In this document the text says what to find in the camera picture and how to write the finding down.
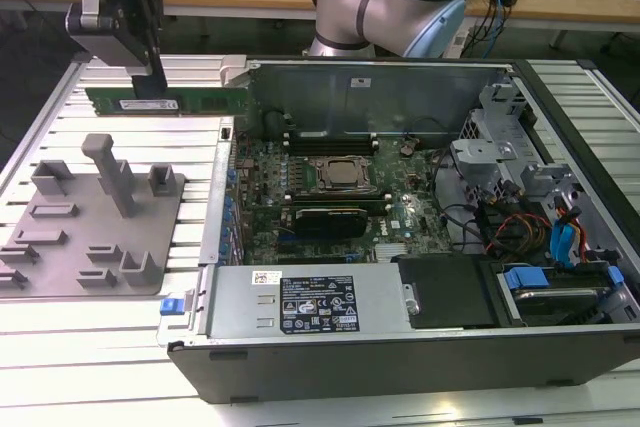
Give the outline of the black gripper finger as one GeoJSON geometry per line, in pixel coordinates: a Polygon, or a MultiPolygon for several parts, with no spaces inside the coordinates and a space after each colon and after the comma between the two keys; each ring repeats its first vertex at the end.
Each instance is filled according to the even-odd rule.
{"type": "Polygon", "coordinates": [[[130,17],[131,33],[136,40],[136,61],[130,66],[137,97],[162,97],[167,81],[160,59],[159,32],[162,15],[144,13],[130,17]]]}

